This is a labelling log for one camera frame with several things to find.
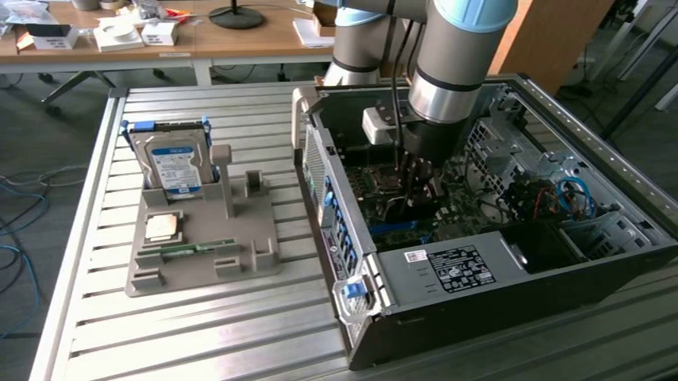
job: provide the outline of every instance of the office chair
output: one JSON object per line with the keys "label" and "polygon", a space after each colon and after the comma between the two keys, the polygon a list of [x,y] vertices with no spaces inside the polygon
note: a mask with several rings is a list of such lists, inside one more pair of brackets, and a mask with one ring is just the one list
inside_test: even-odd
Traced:
{"label": "office chair", "polygon": [[[152,74],[159,79],[165,79],[165,73],[159,69],[152,69]],[[45,99],[42,99],[40,102],[45,105],[44,112],[52,116],[57,117],[61,114],[61,109],[57,106],[52,106],[50,103],[56,98],[58,98],[61,95],[64,95],[68,91],[73,89],[82,81],[85,81],[88,78],[96,78],[98,79],[109,88],[116,87],[116,85],[112,83],[112,81],[108,79],[108,77],[104,75],[101,71],[80,71],[76,73],[65,83],[58,86],[58,88],[52,91],[52,93],[46,96]],[[38,73],[38,79],[45,83],[52,83],[53,78],[50,74],[46,73]]]}

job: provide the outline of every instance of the lamp base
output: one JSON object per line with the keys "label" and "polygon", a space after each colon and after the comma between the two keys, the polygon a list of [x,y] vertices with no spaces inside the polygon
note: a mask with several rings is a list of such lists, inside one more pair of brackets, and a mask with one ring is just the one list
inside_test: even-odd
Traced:
{"label": "lamp base", "polygon": [[227,29],[249,29],[264,22],[264,15],[249,8],[237,7],[237,14],[233,8],[225,6],[209,12],[209,21]]}

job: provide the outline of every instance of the chair wheel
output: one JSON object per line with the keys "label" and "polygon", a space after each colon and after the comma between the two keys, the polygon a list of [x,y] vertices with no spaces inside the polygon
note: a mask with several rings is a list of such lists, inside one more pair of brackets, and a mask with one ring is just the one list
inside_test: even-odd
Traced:
{"label": "chair wheel", "polygon": [[165,72],[160,69],[152,69],[152,74],[157,79],[167,79]]}
{"label": "chair wheel", "polygon": [[46,74],[46,73],[38,73],[38,79],[44,83],[52,83],[53,82],[53,76],[50,74]]}
{"label": "chair wheel", "polygon": [[58,115],[61,115],[61,109],[57,106],[46,106],[46,109],[44,109],[44,112],[50,117],[57,117]]}

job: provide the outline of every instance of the gray floor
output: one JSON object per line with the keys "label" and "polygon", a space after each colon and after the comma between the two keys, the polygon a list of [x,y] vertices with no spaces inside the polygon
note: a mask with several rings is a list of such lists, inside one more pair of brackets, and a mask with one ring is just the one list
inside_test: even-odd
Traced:
{"label": "gray floor", "polygon": [[[592,42],[588,55],[599,55],[614,31],[600,31]],[[598,119],[606,123],[623,105],[656,64],[666,50],[652,50],[638,70],[626,83],[616,85],[618,94],[604,96],[604,92],[583,101],[596,106]],[[233,79],[241,79],[249,72],[249,66],[223,71]],[[276,80],[277,65],[259,65],[245,82],[272,82]],[[292,80],[312,79],[323,70],[319,64],[285,65],[287,75]],[[161,87],[195,85],[191,69],[167,69],[168,81],[155,78],[149,70],[109,73],[110,80],[121,87]],[[62,82],[69,75],[56,74]],[[648,109],[660,95],[678,82],[678,69],[672,69],[655,90],[646,97],[624,124],[624,131],[615,142],[622,153],[630,158],[647,176],[678,197],[678,179],[672,167],[678,159],[678,103],[671,105],[668,112],[658,113]],[[89,79],[77,89],[68,93],[56,103],[64,110],[64,116],[52,118],[42,113],[38,99],[45,96],[56,85],[46,85],[36,75],[25,75],[22,82],[10,90],[0,91],[0,174],[10,175],[20,171],[46,171],[64,165],[86,163],[94,144],[94,134],[100,123],[100,115],[105,104],[106,89]],[[587,110],[575,101],[563,101],[572,112],[584,117]],[[598,129],[592,118],[588,124]],[[74,215],[74,207],[80,196],[80,187],[54,188],[49,191],[49,211],[45,217],[18,233],[28,254],[33,259],[44,293],[49,297],[58,274],[58,266]],[[9,218],[32,202],[30,198],[18,198],[0,190],[0,217]],[[0,236],[0,244],[12,244],[5,236]],[[5,284],[9,271],[0,271],[0,284]],[[33,308],[33,291],[26,275],[22,275],[12,289],[0,295],[0,331],[18,321]],[[46,308],[18,331],[38,333],[44,323]],[[0,341],[0,379],[2,381],[24,380],[28,377],[33,362],[37,339],[10,339]]]}

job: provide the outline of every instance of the hard drive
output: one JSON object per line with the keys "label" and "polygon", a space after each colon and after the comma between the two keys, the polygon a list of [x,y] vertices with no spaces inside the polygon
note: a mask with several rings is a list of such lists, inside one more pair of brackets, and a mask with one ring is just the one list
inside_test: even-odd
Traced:
{"label": "hard drive", "polygon": [[164,189],[168,200],[193,198],[216,175],[209,162],[209,124],[195,122],[123,123],[141,166],[147,189]]}

